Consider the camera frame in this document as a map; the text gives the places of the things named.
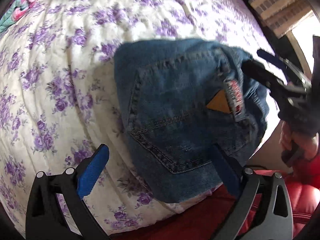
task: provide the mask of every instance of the white bedding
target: white bedding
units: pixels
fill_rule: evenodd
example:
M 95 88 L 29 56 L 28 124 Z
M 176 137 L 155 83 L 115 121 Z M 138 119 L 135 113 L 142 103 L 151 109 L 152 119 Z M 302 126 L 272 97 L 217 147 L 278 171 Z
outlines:
M 39 0 L 2 34 L 0 200 L 19 232 L 35 174 L 76 167 L 101 143 L 110 160 L 85 201 L 108 234 L 148 226 L 211 194 L 177 204 L 153 198 L 132 165 L 113 78 L 119 44 L 192 37 L 239 46 L 255 58 L 260 47 L 272 51 L 241 0 Z M 267 102 L 262 143 L 279 122 L 274 100 Z

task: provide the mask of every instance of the denim fabric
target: denim fabric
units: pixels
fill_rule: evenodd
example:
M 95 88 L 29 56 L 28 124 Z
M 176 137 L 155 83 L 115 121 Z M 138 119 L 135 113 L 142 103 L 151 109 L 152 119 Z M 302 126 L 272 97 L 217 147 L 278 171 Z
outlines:
M 133 163 L 166 203 L 192 198 L 220 184 L 208 154 L 215 143 L 241 165 L 266 130 L 267 90 L 244 77 L 252 56 L 215 41 L 139 41 L 114 56 L 115 80 Z M 207 109 L 212 98 L 237 81 L 241 113 Z

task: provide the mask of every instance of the black plastic mount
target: black plastic mount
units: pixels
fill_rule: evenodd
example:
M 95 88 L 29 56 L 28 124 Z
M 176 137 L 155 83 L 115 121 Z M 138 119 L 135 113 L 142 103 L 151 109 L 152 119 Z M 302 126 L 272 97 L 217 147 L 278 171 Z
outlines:
M 78 178 L 98 154 L 100 147 L 92 157 L 84 159 L 76 169 L 68 168 L 64 173 L 52 176 L 47 176 L 43 171 L 37 173 L 27 207 L 27 240 L 110 239 L 77 193 Z M 57 194 L 63 194 L 81 236 L 70 230 L 61 211 Z
M 243 183 L 242 195 L 210 240 L 292 240 L 292 210 L 281 174 L 275 172 L 271 177 L 262 176 L 247 168 L 243 172 Z M 250 229 L 238 236 L 256 194 L 260 193 L 261 201 Z

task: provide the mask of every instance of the red leather seat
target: red leather seat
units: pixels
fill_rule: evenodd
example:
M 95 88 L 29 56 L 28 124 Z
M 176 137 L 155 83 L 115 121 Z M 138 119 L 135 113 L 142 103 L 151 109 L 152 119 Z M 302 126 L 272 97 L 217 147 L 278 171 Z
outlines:
M 313 161 L 299 160 L 293 167 L 294 174 L 285 175 L 289 192 L 294 232 L 296 236 L 304 227 L 320 201 L 320 155 Z M 275 171 L 256 171 L 258 174 L 272 175 Z M 117 240 L 208 240 L 224 221 L 235 199 L 222 185 L 211 196 L 179 215 L 117 236 Z M 247 220 L 240 230 L 246 232 L 259 205 L 257 195 Z

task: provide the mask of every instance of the orange triangle patch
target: orange triangle patch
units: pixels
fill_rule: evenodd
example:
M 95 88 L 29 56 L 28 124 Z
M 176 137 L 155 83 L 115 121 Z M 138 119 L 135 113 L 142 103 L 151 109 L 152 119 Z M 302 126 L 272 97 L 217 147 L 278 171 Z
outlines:
M 214 98 L 207 104 L 207 108 L 215 111 L 220 111 L 226 114 L 231 113 L 224 90 L 220 90 L 214 96 Z

